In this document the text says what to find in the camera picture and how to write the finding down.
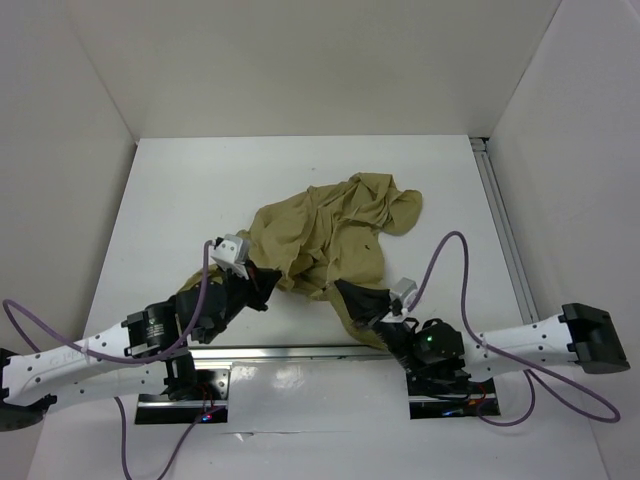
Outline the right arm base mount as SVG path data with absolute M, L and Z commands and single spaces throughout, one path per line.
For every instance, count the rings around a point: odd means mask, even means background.
M 501 415 L 492 380 L 441 385 L 407 374 L 406 385 L 411 420 L 476 417 L 478 407 L 483 415 Z

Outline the khaki zip-up jacket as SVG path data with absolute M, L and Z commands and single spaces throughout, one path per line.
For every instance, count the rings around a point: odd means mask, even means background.
M 329 302 L 353 339 L 382 350 L 375 333 L 355 326 L 334 283 L 342 279 L 384 288 L 378 237 L 407 234 L 422 206 L 421 192 L 399 189 L 392 175 L 357 173 L 261 207 L 251 226 L 237 234 L 249 242 L 249 257 L 257 266 L 282 273 L 281 291 Z

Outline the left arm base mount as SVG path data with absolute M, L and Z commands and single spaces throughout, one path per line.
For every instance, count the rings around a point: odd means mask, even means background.
M 222 424 L 228 421 L 232 361 L 191 350 L 142 367 L 134 423 Z

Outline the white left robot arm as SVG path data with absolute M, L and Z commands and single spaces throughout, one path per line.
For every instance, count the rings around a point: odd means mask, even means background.
M 31 355 L 2 350 L 2 431 L 24 429 L 48 411 L 106 397 L 190 397 L 201 382 L 190 343 L 211 343 L 244 308 L 267 310 L 280 278 L 279 271 L 255 265 L 245 276 L 214 269 L 206 280 L 73 346 Z

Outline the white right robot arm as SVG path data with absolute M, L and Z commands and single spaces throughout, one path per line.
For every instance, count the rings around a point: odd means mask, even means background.
M 408 377 L 448 392 L 527 368 L 576 365 L 591 375 L 620 373 L 630 364 L 608 312 L 579 303 L 520 327 L 470 334 L 439 318 L 409 316 L 418 287 L 401 279 L 391 289 L 338 280 L 349 317 L 373 332 Z

